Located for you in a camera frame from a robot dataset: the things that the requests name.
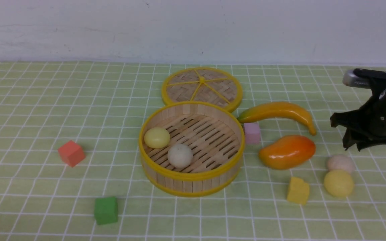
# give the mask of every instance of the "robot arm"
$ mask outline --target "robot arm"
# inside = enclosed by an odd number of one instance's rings
[[[358,151],[376,145],[386,145],[386,72],[348,70],[343,83],[350,87],[371,89],[372,96],[358,110],[334,113],[331,127],[346,128],[342,139],[345,150],[357,144]]]

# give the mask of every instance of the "white wall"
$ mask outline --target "white wall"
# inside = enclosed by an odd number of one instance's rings
[[[386,0],[0,0],[0,61],[386,64]]]

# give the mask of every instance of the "bamboo steamer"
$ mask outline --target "bamboo steamer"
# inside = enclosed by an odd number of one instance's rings
[[[144,143],[145,133],[165,128],[171,136],[165,148]],[[177,143],[193,150],[186,168],[170,165],[167,154]],[[138,139],[146,177],[157,188],[176,196],[210,195],[229,185],[243,163],[245,136],[241,124],[227,110],[206,102],[176,102],[153,113],[144,122]]]
[[[232,113],[242,101],[242,87],[229,73],[210,67],[180,70],[162,85],[165,105],[182,101],[201,101],[217,105]]]

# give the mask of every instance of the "pink cube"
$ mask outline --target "pink cube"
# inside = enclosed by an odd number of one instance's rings
[[[244,132],[247,145],[260,143],[261,133],[258,123],[244,123]]]

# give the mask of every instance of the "bamboo steamer lid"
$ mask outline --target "bamboo steamer lid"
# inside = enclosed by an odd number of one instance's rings
[[[207,102],[233,112],[241,104],[242,87],[229,73],[209,67],[180,70],[162,85],[165,105],[182,101]]]

